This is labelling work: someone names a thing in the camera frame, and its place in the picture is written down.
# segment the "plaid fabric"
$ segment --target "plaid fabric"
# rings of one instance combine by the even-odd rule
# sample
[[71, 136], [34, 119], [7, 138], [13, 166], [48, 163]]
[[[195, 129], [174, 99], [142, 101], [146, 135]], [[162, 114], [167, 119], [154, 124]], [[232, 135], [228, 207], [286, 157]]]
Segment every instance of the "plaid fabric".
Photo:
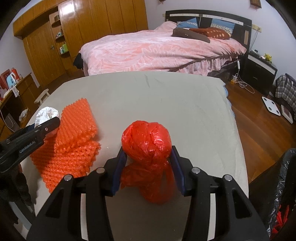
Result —
[[296, 85], [286, 75], [276, 79], [276, 98], [283, 98], [295, 112], [296, 120]]

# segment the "foam fruit net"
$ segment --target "foam fruit net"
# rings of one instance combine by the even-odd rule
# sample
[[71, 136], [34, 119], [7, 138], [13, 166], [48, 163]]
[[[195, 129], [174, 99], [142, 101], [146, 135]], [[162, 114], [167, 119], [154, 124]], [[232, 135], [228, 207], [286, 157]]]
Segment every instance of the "foam fruit net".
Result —
[[100, 144], [91, 140], [97, 126], [89, 103], [80, 99], [63, 109], [57, 134], [44, 140], [44, 145], [31, 154], [49, 192], [66, 174], [85, 176], [90, 171]]

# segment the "red plastic bag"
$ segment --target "red plastic bag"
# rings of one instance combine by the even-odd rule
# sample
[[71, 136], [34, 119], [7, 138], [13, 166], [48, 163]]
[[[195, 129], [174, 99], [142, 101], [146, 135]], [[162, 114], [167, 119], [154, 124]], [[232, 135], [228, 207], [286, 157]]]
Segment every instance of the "red plastic bag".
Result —
[[[121, 187], [138, 187], [141, 195], [152, 203], [168, 201], [174, 192], [175, 182], [168, 157], [172, 142], [168, 130], [157, 122], [133, 122], [122, 134], [122, 148], [134, 162], [121, 174]], [[165, 173], [166, 186], [162, 178]]]

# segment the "brown cushion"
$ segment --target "brown cushion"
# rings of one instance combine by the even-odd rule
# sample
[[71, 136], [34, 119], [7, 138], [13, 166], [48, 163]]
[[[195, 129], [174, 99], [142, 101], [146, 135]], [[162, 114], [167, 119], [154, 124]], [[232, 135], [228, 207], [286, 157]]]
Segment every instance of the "brown cushion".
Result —
[[181, 38], [187, 38], [187, 39], [197, 39], [201, 40], [207, 43], [210, 43], [210, 40], [205, 35], [196, 33], [194, 31], [190, 31], [189, 29], [184, 28], [175, 28], [173, 30], [173, 37], [181, 37]]
[[199, 34], [203, 34], [209, 38], [230, 39], [231, 37], [229, 33], [219, 28], [191, 28], [189, 30]]

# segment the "yellow plush toy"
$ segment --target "yellow plush toy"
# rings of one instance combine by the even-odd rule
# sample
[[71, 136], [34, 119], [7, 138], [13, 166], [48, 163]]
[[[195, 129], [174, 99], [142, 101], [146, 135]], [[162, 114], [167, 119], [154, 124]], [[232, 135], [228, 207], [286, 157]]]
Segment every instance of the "yellow plush toy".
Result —
[[264, 57], [268, 62], [271, 62], [272, 57], [269, 54], [266, 53]]

